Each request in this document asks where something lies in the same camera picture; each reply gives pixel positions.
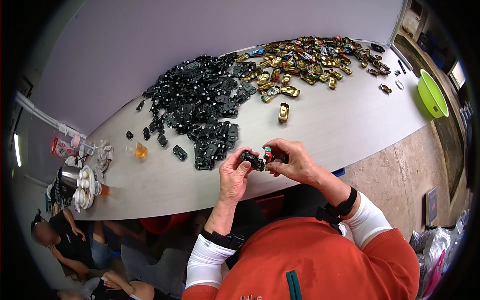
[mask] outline black marker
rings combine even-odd
[[[400,68],[402,68],[403,74],[407,74],[407,71],[403,68],[402,62],[398,60],[398,64],[400,65]]]

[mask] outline smartwatch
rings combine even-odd
[[[206,239],[211,241],[213,244],[218,245],[223,248],[238,250],[244,243],[245,237],[235,234],[221,235],[214,231],[213,233],[206,232],[205,229],[202,229],[200,234]]]
[[[353,204],[357,199],[357,190],[350,187],[350,196],[347,200],[340,203],[337,207],[334,207],[330,203],[327,203],[325,207],[319,207],[315,218],[319,221],[325,221],[328,224],[338,224],[342,219],[339,216],[346,216],[352,211]]]

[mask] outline green plastic basin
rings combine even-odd
[[[437,83],[424,69],[420,70],[420,80],[417,85],[420,97],[432,116],[448,117],[447,103]]]

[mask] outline green zipper trim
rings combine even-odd
[[[297,277],[297,272],[293,270],[290,272],[286,272],[285,275],[287,276],[288,289],[290,291],[290,299],[301,300],[300,284],[299,284],[299,279]]]

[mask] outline white table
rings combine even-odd
[[[387,49],[382,57],[382,62],[392,71],[388,76],[368,74],[367,69],[363,69],[360,62],[351,56],[349,68],[353,74],[348,76],[336,69],[344,75],[337,82],[336,90],[330,90],[328,82],[310,86],[299,77],[292,76],[290,85],[300,89],[298,98],[277,95],[269,103],[264,103],[259,93],[253,95],[238,109],[237,119],[225,119],[240,126],[239,140],[228,154],[245,146],[263,153],[265,142],[281,137],[302,141],[318,164],[334,171],[385,149],[423,127],[433,117],[421,102],[416,76],[411,71],[398,77],[394,75],[400,67],[392,50]],[[404,90],[396,86],[397,78],[403,83]],[[380,84],[389,86],[392,93],[380,90]],[[187,135],[178,135],[169,128],[165,132],[168,139],[166,148],[162,148],[156,140],[157,133],[145,141],[142,129],[150,124],[153,116],[148,112],[150,100],[146,101],[142,111],[135,110],[142,99],[139,97],[127,103],[88,137],[96,144],[100,139],[107,139],[115,149],[115,160],[105,174],[110,196],[96,197],[92,207],[77,214],[75,219],[163,216],[215,204],[219,189],[218,167],[222,162],[217,161],[212,171],[196,170],[193,166],[193,142]],[[282,102],[290,105],[286,124],[277,121]],[[128,130],[148,147],[146,158],[125,154],[128,141],[125,134]],[[172,153],[177,144],[189,155],[184,162]],[[87,164],[94,167],[95,160],[90,158]],[[295,184],[283,176],[274,178],[268,172],[252,172],[243,198],[249,199]]]

